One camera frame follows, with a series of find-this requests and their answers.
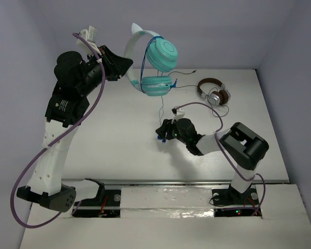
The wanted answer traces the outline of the teal cat-ear headphones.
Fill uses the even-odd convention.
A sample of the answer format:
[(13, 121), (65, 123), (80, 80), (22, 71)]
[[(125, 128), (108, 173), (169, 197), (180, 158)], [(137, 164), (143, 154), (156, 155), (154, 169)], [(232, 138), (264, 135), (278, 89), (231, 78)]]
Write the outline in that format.
[(145, 62), (149, 61), (154, 69), (161, 73), (168, 73), (177, 66), (178, 51), (176, 47), (160, 34), (142, 29), (138, 24), (133, 23), (131, 26), (131, 38), (128, 40), (124, 57), (132, 59), (135, 45), (143, 36), (150, 36), (140, 69), (140, 79), (137, 79), (133, 67), (131, 66), (126, 76), (131, 85), (138, 91), (147, 96), (164, 96), (169, 93), (172, 86), (170, 76), (148, 76), (144, 77)]

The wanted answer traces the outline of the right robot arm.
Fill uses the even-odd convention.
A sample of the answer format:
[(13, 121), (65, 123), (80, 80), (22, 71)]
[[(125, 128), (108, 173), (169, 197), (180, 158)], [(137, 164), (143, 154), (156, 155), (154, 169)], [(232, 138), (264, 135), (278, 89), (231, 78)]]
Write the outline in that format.
[(268, 142), (241, 122), (213, 135), (199, 134), (188, 118), (165, 119), (155, 130), (161, 140), (177, 139), (195, 156), (221, 151), (227, 160), (234, 160), (235, 175), (225, 196), (240, 204), (248, 197), (248, 189), (256, 168), (269, 150)]

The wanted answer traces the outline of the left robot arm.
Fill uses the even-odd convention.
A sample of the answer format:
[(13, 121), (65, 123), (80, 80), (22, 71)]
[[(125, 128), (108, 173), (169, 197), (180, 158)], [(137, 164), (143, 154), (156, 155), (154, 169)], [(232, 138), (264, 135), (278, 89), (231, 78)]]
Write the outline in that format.
[(105, 45), (99, 50), (98, 56), (88, 56), (88, 61), (76, 51), (58, 56), (54, 68), (57, 82), (45, 113), (42, 155), (36, 159), (31, 179), (18, 188), (18, 198), (61, 213), (75, 203), (76, 189), (62, 184), (62, 174), (73, 137), (94, 110), (87, 96), (102, 88), (103, 80), (120, 79), (133, 64), (132, 59), (114, 54)]

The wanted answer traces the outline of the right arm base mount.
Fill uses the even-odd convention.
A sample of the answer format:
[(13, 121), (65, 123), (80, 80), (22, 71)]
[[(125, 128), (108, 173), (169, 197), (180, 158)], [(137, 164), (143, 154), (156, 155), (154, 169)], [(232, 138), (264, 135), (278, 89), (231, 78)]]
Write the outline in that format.
[(214, 217), (262, 217), (255, 188), (238, 197), (231, 196), (229, 189), (213, 189), (209, 204), (214, 207)]

